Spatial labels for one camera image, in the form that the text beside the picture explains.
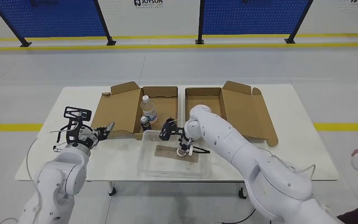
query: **blue perforated panel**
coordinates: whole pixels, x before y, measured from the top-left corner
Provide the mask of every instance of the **blue perforated panel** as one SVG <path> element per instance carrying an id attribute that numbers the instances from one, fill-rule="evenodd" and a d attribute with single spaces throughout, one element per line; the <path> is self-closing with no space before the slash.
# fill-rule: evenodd
<path id="1" fill-rule="evenodd" d="M 205 0 L 203 34 L 291 34 L 308 0 Z"/>
<path id="2" fill-rule="evenodd" d="M 0 0 L 0 10 L 23 38 L 105 36 L 93 0 Z"/>

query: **white wall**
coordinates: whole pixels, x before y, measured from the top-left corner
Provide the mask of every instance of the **white wall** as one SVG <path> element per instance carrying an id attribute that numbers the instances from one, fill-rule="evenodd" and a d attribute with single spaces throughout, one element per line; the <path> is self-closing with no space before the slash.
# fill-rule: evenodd
<path id="1" fill-rule="evenodd" d="M 138 8 L 134 0 L 99 0 L 99 3 L 112 36 L 197 34 L 200 0 L 162 1 L 162 5 L 152 8 Z M 314 0 L 299 33 L 358 32 L 357 12 L 358 2 L 351 0 Z M 14 37 L 0 21 L 0 38 Z"/>
<path id="2" fill-rule="evenodd" d="M 0 38 L 16 38 L 6 23 L 0 18 Z"/>

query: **cardboard box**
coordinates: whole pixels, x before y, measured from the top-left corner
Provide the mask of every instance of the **cardboard box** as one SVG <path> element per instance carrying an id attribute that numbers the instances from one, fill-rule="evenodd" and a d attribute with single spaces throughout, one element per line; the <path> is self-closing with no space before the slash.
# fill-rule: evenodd
<path id="1" fill-rule="evenodd" d="M 147 86 L 139 88 L 135 82 L 128 82 L 111 87 L 111 92 L 104 92 L 93 117 L 91 127 L 104 127 L 115 122 L 109 137 L 128 136 L 142 139 L 143 130 L 140 107 L 143 95 L 153 100 L 158 119 L 151 124 L 153 130 L 161 130 L 166 119 L 177 119 L 178 88 L 176 86 Z"/>
<path id="2" fill-rule="evenodd" d="M 268 145 L 279 143 L 261 91 L 244 84 L 227 81 L 223 88 L 186 88 L 185 118 L 198 104 L 211 108 L 234 126 L 243 136 L 264 139 Z"/>

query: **white floor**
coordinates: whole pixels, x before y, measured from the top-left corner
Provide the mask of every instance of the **white floor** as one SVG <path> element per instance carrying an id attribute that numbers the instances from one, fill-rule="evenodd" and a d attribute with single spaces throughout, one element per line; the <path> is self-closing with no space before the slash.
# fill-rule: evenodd
<path id="1" fill-rule="evenodd" d="M 0 52 L 0 123 L 42 123 L 64 86 L 292 83 L 313 122 L 358 122 L 354 49 L 133 50 Z M 339 215 L 358 207 L 356 132 L 321 132 L 340 179 L 315 182 L 314 194 Z M 34 192 L 13 179 L 36 133 L 0 133 L 0 220 L 18 217 Z M 238 184 L 86 183 L 70 223 L 235 222 L 252 211 Z M 245 223 L 269 221 L 255 213 Z"/>

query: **person's hand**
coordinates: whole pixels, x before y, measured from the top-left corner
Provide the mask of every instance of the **person's hand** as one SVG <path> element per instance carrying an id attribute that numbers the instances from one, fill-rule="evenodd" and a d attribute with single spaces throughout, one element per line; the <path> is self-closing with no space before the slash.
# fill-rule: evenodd
<path id="1" fill-rule="evenodd" d="M 351 159 L 352 166 L 355 170 L 358 170 L 358 149 L 354 150 Z"/>

